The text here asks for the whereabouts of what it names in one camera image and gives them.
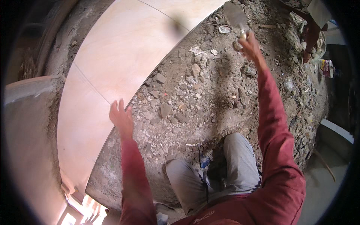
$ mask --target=hand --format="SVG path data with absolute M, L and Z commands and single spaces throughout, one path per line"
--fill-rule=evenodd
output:
M 267 67 L 254 33 L 250 31 L 247 36 L 247 39 L 238 39 L 238 42 L 243 47 L 241 51 L 248 60 L 253 60 L 255 62 L 258 70 L 262 67 Z
M 124 100 L 120 99 L 119 108 L 115 100 L 110 106 L 109 118 L 119 131 L 120 139 L 132 139 L 134 131 L 134 121 L 131 116 L 131 107 L 124 111 Z

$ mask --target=trowel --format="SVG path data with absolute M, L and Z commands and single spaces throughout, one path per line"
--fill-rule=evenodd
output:
M 230 25 L 234 29 L 240 29 L 240 35 L 238 36 L 239 39 L 246 39 L 247 32 L 250 29 L 246 23 L 247 17 L 246 14 L 243 12 L 243 9 L 240 8 L 240 6 L 227 1 L 224 4 L 224 12 L 225 12 L 225 17 L 229 21 Z M 238 43 L 238 41 L 235 41 L 234 48 L 237 51 L 240 51 L 242 49 L 242 46 Z

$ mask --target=grey pants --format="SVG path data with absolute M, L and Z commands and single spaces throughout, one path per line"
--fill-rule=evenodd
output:
M 260 187 L 254 152 L 244 136 L 239 133 L 228 135 L 224 140 L 224 155 L 228 178 L 223 191 L 219 191 L 219 184 L 185 161 L 175 159 L 166 165 L 170 184 L 186 216 L 196 214 L 207 204 L 203 181 L 208 186 L 209 202 L 226 195 L 251 193 Z

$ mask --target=red sleeve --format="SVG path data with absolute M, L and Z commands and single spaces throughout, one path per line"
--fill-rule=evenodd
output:
M 258 87 L 262 182 L 249 202 L 253 204 L 251 208 L 264 209 L 266 215 L 262 216 L 269 219 L 269 224 L 295 224 L 305 199 L 305 177 L 294 163 L 294 137 L 289 132 L 283 103 L 268 68 L 259 71 Z
M 157 224 L 143 158 L 134 140 L 121 142 L 122 215 L 121 224 Z

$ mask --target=paint can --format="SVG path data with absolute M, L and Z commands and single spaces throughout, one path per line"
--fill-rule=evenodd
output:
M 327 59 L 319 59 L 319 73 L 323 76 L 333 78 L 335 67 L 333 62 Z

